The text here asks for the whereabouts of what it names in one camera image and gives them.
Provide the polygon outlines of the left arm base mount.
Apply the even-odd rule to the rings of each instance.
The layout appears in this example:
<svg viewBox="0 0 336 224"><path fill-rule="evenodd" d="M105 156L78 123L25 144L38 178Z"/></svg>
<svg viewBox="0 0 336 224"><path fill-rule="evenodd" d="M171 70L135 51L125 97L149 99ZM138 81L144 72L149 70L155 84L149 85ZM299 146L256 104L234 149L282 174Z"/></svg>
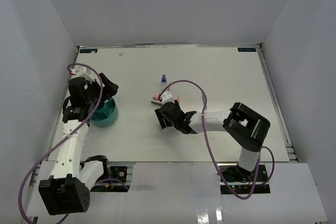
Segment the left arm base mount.
<svg viewBox="0 0 336 224"><path fill-rule="evenodd" d="M100 184L96 184L92 187L91 192L96 193L126 193L130 187L132 180L132 167L127 166L110 166L111 176L110 178L115 178L120 180L125 184L123 186L118 181L107 181Z"/></svg>

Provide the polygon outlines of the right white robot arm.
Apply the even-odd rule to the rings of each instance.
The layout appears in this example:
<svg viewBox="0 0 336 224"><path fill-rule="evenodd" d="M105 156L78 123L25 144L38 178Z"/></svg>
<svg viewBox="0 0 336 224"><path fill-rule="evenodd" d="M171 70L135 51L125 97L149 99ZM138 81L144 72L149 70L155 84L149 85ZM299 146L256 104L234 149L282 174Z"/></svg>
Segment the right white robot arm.
<svg viewBox="0 0 336 224"><path fill-rule="evenodd" d="M183 112L174 101L154 112L162 129L174 127L183 134L198 134L204 130L228 133L241 146L236 166L238 177L245 182L255 177L258 155L271 126L269 120L256 111L236 102L228 111Z"/></svg>

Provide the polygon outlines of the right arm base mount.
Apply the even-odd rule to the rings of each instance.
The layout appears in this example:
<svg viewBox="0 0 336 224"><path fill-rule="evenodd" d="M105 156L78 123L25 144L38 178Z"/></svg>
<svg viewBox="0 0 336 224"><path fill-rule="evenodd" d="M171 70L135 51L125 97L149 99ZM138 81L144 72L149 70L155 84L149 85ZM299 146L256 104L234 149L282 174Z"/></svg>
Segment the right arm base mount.
<svg viewBox="0 0 336 224"><path fill-rule="evenodd" d="M253 185L255 171L252 173L240 174L236 165L221 165L219 169L233 191L237 194L249 194ZM267 182L268 178L265 165L259 165L254 194L271 193L269 183Z"/></svg>

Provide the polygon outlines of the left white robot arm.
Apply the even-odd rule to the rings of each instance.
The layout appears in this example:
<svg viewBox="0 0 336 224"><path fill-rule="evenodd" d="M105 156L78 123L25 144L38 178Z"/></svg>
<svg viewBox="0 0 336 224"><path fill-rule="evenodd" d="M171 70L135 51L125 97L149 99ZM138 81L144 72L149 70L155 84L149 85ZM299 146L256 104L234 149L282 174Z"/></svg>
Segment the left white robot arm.
<svg viewBox="0 0 336 224"><path fill-rule="evenodd" d="M86 212L90 205L90 190L97 181L111 176L104 155L81 161L85 137L89 131L87 116L96 104L102 108L117 94L118 85L103 73L102 84L90 74L77 71L68 82L69 96L62 105L62 130L67 140L59 147L58 156L48 179L39 182L38 191L52 216Z"/></svg>

